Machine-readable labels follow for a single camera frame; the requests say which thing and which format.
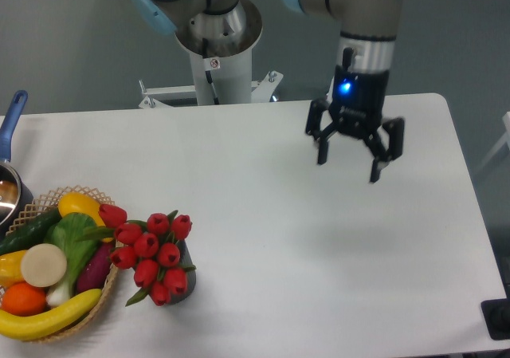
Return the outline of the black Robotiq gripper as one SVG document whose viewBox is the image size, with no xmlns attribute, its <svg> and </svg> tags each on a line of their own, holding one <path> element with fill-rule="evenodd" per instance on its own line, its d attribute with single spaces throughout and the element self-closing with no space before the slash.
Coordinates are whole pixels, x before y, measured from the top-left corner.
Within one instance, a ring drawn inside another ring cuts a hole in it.
<svg viewBox="0 0 510 358">
<path fill-rule="evenodd" d="M 371 183 L 378 182 L 381 171 L 402 155 L 405 119 L 399 116 L 382 120 L 388 80 L 388 70 L 354 73 L 340 65 L 335 67 L 331 104 L 324 98 L 312 100 L 305 126 L 305 133 L 312 136 L 317 144 L 319 165 L 328 160 L 329 138 L 336 129 L 344 135 L 363 137 L 373 155 Z M 332 123 L 322 129 L 322 116 L 327 110 Z M 379 134 L 379 127 L 387 134 L 387 146 Z"/>
</svg>

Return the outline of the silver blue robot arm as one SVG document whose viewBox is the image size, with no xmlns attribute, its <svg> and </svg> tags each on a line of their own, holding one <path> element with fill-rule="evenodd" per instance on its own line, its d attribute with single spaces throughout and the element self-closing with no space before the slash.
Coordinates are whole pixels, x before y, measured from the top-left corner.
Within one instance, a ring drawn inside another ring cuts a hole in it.
<svg viewBox="0 0 510 358">
<path fill-rule="evenodd" d="M 131 0 L 156 32 L 173 35 L 189 53 L 200 105 L 251 103 L 252 50 L 261 14 L 250 0 Z M 383 103 L 403 0 L 282 0 L 301 14 L 340 23 L 329 96 L 312 101 L 305 131 L 328 158 L 329 138 L 362 140 L 373 163 L 371 182 L 403 152 L 405 121 L 383 116 Z"/>
</svg>

